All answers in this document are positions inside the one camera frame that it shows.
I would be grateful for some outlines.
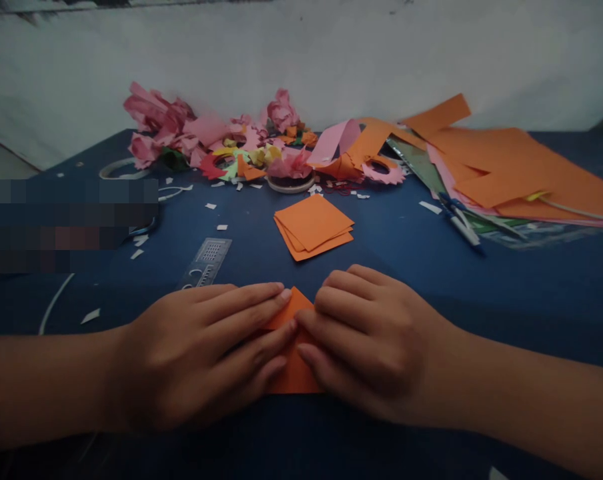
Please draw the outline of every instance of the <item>folded orange paper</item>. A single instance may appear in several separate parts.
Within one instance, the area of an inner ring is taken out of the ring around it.
[[[297,288],[292,287],[288,305],[286,305],[284,310],[280,311],[275,318],[266,325],[265,329],[274,330],[280,328],[291,321],[295,313],[303,309],[312,310],[314,307],[310,300],[304,297],[302,292],[297,290]],[[268,393],[319,393],[322,391],[315,381],[315,377],[310,368],[297,352],[297,345],[300,343],[311,343],[315,345],[312,337],[301,327],[299,328],[295,340],[283,352],[283,355],[286,356],[288,362],[286,363],[284,370],[275,378],[269,387]]]

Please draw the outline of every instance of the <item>blue tablecloth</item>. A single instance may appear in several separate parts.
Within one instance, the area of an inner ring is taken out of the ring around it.
[[[94,178],[103,166],[129,157],[130,134],[120,132],[34,181]],[[534,136],[603,177],[602,133]],[[78,273],[60,296],[46,334],[129,323],[174,289],[206,237],[223,237],[233,245],[216,283],[282,281],[313,299],[331,270],[359,263],[411,285],[473,333],[603,366],[603,232],[532,251],[487,241],[483,258],[442,216],[418,205],[432,199],[413,176],[399,187],[369,188],[368,200],[326,195],[355,221],[355,241],[295,263],[272,217],[301,194],[282,195],[267,185],[241,192],[234,186],[211,188],[193,171],[171,176],[172,186],[195,186],[165,202],[160,226],[142,247],[145,253],[130,260],[136,247],[127,242],[103,268]],[[217,209],[205,208],[206,203]],[[228,230],[216,231],[219,224]],[[0,334],[36,334],[64,278],[0,279]],[[80,325],[96,308],[101,316]],[[572,478],[497,441],[388,425],[326,395],[268,397],[203,432],[78,437],[21,449],[7,478],[488,478],[491,466],[511,480]]]

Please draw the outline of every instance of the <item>right hand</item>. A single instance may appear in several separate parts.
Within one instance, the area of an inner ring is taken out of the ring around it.
[[[112,330],[104,429],[206,426],[261,397],[286,364],[278,354],[296,323],[250,338],[289,299],[281,283],[188,289]]]
[[[320,344],[298,350],[326,391],[394,423],[448,424],[455,352],[468,334],[410,287],[353,265],[333,271],[315,311],[295,318]]]

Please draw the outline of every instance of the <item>paper pile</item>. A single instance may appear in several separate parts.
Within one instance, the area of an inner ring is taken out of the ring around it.
[[[603,227],[603,180],[523,130],[450,127],[469,115],[459,94],[402,121],[431,144],[430,160],[452,198],[484,215]]]
[[[275,223],[295,261],[353,241],[353,222],[321,195],[275,212]]]

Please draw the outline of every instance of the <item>ruler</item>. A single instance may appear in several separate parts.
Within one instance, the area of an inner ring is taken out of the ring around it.
[[[231,243],[233,241],[229,239],[207,238],[204,240],[199,247],[197,256],[188,265],[175,290],[212,285]]]

